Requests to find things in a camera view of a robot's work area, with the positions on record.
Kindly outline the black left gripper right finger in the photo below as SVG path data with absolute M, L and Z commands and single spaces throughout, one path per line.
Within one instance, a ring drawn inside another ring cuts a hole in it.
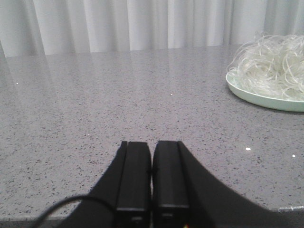
M 182 142 L 159 141 L 153 157 L 156 228 L 278 228 L 280 216 L 238 195 Z

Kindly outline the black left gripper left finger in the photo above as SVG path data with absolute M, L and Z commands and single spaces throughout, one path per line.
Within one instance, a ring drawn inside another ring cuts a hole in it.
M 82 201 L 62 221 L 64 228 L 148 228 L 151 208 L 151 154 L 147 143 L 122 142 L 116 156 L 88 196 L 114 211 Z

